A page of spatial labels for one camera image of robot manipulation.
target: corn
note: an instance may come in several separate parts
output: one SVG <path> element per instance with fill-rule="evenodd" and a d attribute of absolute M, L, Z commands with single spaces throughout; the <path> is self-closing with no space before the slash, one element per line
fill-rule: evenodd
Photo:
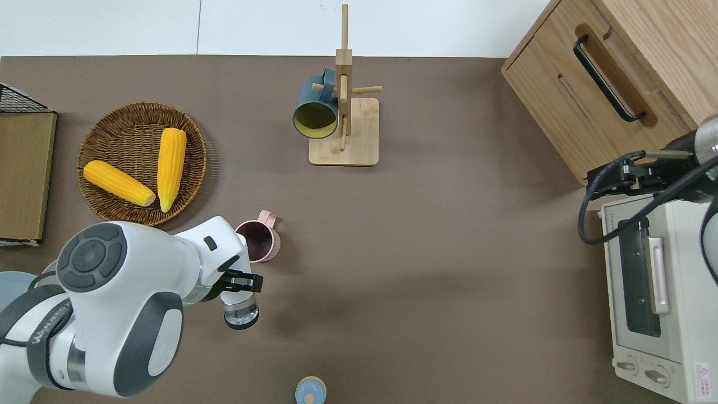
<path fill-rule="evenodd" d="M 83 168 L 83 175 L 96 186 L 136 205 L 149 206 L 154 202 L 154 192 L 104 161 L 90 161 Z"/>
<path fill-rule="evenodd" d="M 157 159 L 157 196 L 159 207 L 165 213 L 169 212 L 180 191 L 186 146 L 185 131 L 177 128 L 162 131 Z"/>

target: round woven tray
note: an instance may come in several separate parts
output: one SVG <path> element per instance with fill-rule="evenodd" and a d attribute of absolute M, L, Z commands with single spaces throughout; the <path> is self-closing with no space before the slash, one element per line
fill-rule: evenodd
<path fill-rule="evenodd" d="M 102 160 L 157 193 L 159 141 L 162 130 L 169 127 L 187 134 L 182 180 L 169 212 L 162 213 L 159 198 L 143 208 L 89 183 L 83 176 L 83 168 L 88 162 Z M 157 102 L 129 104 L 105 115 L 85 138 L 77 166 L 80 192 L 97 216 L 147 226 L 164 223 L 185 209 L 197 195 L 206 171 L 207 147 L 197 125 L 179 109 Z"/>

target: oven knob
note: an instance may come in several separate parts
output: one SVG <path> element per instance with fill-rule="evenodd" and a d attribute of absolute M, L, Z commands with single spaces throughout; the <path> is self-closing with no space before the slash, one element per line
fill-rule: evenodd
<path fill-rule="evenodd" d="M 636 362 L 635 358 L 630 355 L 628 355 L 624 360 L 621 361 L 613 359 L 613 366 L 618 369 L 625 370 L 632 376 L 636 376 L 638 374 L 638 363 Z"/>
<path fill-rule="evenodd" d="M 631 362 L 616 362 L 616 367 L 625 370 L 635 370 L 635 365 Z"/>
<path fill-rule="evenodd" d="M 646 370 L 643 374 L 661 387 L 668 387 L 671 384 L 665 367 L 657 366 L 656 369 Z"/>

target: wooden mug stand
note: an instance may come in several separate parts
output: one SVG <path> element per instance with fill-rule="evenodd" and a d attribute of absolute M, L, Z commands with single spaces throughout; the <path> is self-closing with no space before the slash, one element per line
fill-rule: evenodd
<path fill-rule="evenodd" d="M 309 140 L 309 162 L 314 165 L 370 166 L 379 162 L 379 100 L 353 98 L 353 94 L 377 93 L 381 86 L 352 87 L 352 50 L 348 48 L 349 5 L 342 4 L 342 48 L 337 49 L 339 98 L 336 132 Z M 324 88 L 314 84 L 314 89 Z"/>

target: white wall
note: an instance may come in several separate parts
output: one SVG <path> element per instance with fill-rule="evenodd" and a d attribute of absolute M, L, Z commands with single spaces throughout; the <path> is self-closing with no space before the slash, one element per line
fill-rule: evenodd
<path fill-rule="evenodd" d="M 549 0 L 0 0 L 0 55 L 505 57 Z"/>

